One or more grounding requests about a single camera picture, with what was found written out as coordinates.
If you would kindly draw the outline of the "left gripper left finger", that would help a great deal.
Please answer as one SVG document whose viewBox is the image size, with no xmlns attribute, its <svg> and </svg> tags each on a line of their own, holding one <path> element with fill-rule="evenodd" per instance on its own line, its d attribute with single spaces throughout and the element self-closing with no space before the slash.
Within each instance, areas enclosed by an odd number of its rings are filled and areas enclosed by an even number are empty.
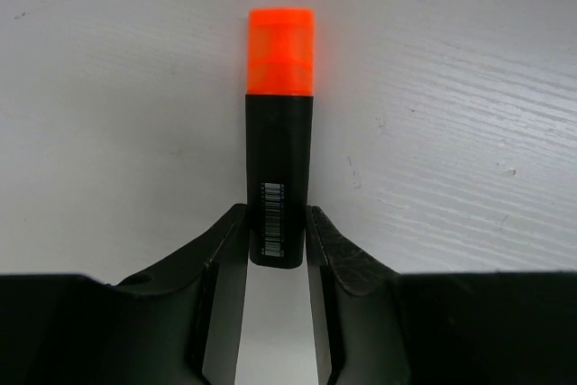
<svg viewBox="0 0 577 385">
<path fill-rule="evenodd" d="M 122 280 L 114 384 L 232 384 L 247 277 L 246 207 Z"/>
</svg>

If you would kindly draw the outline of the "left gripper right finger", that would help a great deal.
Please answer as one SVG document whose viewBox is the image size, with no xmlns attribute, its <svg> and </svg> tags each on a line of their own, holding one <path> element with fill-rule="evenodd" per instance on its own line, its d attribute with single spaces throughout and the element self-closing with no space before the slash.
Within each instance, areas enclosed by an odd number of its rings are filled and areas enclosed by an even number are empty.
<svg viewBox="0 0 577 385">
<path fill-rule="evenodd" d="M 391 270 L 307 209 L 307 274 L 321 384 L 403 384 L 406 353 Z"/>
</svg>

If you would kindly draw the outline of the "orange cap highlighter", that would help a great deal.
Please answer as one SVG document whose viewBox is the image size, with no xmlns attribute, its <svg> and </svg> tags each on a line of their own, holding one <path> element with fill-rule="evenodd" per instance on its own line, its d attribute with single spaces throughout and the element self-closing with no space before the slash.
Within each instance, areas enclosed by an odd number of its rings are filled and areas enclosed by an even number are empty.
<svg viewBox="0 0 577 385">
<path fill-rule="evenodd" d="M 314 105 L 315 14 L 256 9 L 247 19 L 245 131 L 250 258 L 303 261 Z"/>
</svg>

